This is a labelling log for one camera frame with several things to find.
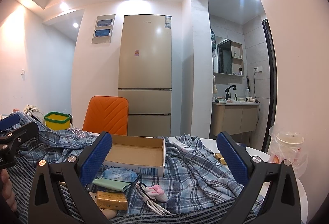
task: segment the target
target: power cord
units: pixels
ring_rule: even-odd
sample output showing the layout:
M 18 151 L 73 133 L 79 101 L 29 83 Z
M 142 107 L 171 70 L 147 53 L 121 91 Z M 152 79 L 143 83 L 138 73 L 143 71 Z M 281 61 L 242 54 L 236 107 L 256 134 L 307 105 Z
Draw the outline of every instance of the power cord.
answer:
M 255 89 L 255 79 L 256 79 L 255 71 L 256 71 L 256 68 L 254 68 L 254 96 L 255 96 L 255 99 L 257 100 L 256 93 L 255 93 L 255 91 L 256 91 L 256 89 Z M 257 127 L 258 121 L 259 121 L 259 113 L 261 112 L 261 102 L 260 101 L 258 101 L 258 102 L 259 102 L 259 109 L 258 109 L 258 116 L 257 116 L 256 127 Z

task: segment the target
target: green rim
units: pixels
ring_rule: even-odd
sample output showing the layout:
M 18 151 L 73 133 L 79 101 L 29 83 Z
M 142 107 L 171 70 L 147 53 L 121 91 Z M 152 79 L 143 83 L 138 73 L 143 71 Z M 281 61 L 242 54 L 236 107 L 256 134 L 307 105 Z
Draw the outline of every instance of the green rim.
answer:
M 50 115 L 66 116 L 67 118 L 64 119 L 64 120 L 55 120 L 55 119 L 48 118 L 48 116 L 50 116 Z M 70 116 L 70 115 L 67 115 L 67 114 L 64 114 L 64 113 L 60 113 L 60 112 L 49 112 L 48 114 L 46 114 L 46 115 L 44 116 L 44 119 L 45 119 L 46 121 L 49 121 L 49 122 L 58 123 L 58 124 L 64 124 L 64 123 L 66 123 L 67 121 L 70 121 L 71 116 Z

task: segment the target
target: yellow trash bin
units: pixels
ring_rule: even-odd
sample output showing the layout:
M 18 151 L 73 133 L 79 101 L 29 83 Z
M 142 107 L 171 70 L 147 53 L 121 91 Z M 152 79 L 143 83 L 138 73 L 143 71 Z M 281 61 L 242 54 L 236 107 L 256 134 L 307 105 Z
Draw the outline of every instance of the yellow trash bin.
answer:
M 64 113 L 49 112 L 44 119 L 46 126 L 52 130 L 67 129 L 71 126 L 71 116 Z

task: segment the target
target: refrigerator door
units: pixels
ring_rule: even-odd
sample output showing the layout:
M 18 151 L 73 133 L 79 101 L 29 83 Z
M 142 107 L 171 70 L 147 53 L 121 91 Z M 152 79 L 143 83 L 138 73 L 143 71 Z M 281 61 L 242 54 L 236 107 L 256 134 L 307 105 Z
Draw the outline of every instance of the refrigerator door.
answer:
M 119 88 L 171 88 L 171 28 L 165 16 L 124 17 Z
M 171 90 L 119 90 L 129 101 L 129 114 L 170 114 Z
M 129 115 L 128 136 L 170 137 L 170 115 Z

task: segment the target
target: human hand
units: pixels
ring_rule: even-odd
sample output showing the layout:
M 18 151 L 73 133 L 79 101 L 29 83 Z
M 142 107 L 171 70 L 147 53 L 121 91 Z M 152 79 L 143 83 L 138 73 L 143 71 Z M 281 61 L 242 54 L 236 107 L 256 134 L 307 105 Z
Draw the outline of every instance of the human hand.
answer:
M 15 199 L 15 194 L 12 189 L 12 182 L 9 179 L 9 174 L 6 169 L 1 170 L 0 173 L 1 180 L 3 182 L 2 196 L 6 200 L 9 207 L 13 212 L 17 210 L 17 202 Z

